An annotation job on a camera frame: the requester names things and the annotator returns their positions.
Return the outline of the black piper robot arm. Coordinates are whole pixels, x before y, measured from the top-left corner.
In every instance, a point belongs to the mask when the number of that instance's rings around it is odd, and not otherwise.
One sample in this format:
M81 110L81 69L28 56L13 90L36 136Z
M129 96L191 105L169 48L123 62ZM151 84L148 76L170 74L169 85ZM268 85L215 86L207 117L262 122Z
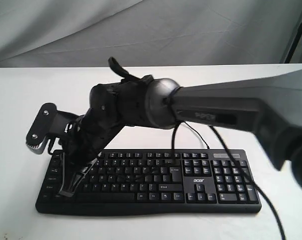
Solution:
M168 130L184 121L254 134L276 170L291 162L302 188L302 69L182 87L170 78L133 76L113 57L108 62L121 81L94 86L86 114L68 124L60 194L73 196L91 162L123 127Z

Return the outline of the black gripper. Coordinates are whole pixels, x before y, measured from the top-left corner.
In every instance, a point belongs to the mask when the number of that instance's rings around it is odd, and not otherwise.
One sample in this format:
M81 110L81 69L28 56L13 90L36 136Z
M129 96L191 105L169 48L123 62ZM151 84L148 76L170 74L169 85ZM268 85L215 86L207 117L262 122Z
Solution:
M60 154L62 184L59 195L71 198L75 194L81 181L97 162L99 153L122 129L120 122L106 128L100 123L84 123L83 116L67 123L66 136L59 140L63 149Z

